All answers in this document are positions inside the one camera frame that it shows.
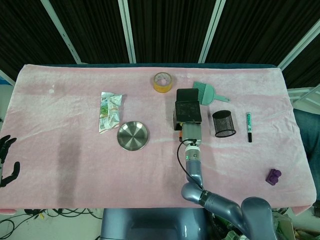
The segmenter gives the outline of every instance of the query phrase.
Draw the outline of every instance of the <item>metal bowl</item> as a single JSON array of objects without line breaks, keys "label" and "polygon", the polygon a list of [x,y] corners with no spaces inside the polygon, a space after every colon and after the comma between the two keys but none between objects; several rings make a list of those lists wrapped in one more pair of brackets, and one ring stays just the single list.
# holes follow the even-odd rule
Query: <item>metal bowl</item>
[{"label": "metal bowl", "polygon": [[141,122],[129,121],[119,128],[117,138],[121,147],[129,151],[136,151],[147,144],[149,133]]}]

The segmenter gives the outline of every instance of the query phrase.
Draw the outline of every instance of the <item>roll of tape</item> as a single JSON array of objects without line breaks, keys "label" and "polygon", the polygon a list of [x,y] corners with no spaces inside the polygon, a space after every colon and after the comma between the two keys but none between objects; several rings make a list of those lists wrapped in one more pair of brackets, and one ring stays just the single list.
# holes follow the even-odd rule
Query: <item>roll of tape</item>
[{"label": "roll of tape", "polygon": [[172,88],[172,78],[166,72],[159,72],[153,78],[153,88],[159,93],[166,93]]}]

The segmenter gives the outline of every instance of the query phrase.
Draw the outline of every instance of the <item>pink fabric tablecloth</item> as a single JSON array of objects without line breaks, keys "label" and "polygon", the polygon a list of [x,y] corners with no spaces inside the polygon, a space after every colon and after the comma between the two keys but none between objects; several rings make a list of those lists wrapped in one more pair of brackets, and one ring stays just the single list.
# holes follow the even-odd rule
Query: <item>pink fabric tablecloth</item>
[{"label": "pink fabric tablecloth", "polygon": [[[152,78],[167,72],[168,93]],[[178,88],[210,83],[230,103],[201,106],[202,173],[206,189],[241,202],[251,196],[272,207],[307,209],[316,199],[299,128],[280,69],[68,68],[26,65],[19,73],[1,136],[17,141],[3,175],[21,163],[19,177],[0,189],[2,209],[197,207],[181,197],[186,175],[173,129]],[[126,151],[118,128],[99,134],[101,92],[124,94],[121,122],[140,121],[148,144]],[[214,137],[212,114],[230,110],[236,134]],[[247,140],[246,112],[252,113],[253,142]],[[270,169],[282,172],[275,186]]]}]

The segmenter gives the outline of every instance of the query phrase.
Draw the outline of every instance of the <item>green marker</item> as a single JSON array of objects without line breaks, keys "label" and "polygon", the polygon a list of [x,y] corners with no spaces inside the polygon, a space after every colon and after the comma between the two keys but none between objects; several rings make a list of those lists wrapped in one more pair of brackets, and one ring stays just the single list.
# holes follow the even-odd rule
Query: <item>green marker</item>
[{"label": "green marker", "polygon": [[251,112],[246,113],[246,126],[248,132],[248,142],[252,143],[252,122],[251,122]]}]

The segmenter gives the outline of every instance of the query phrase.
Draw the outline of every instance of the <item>black mesh pen holder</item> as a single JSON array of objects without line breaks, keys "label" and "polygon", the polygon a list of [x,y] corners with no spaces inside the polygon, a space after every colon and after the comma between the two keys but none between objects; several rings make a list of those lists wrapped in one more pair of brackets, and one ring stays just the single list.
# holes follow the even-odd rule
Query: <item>black mesh pen holder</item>
[{"label": "black mesh pen holder", "polygon": [[217,138],[226,138],[236,134],[231,112],[228,110],[217,111],[212,114],[215,136]]}]

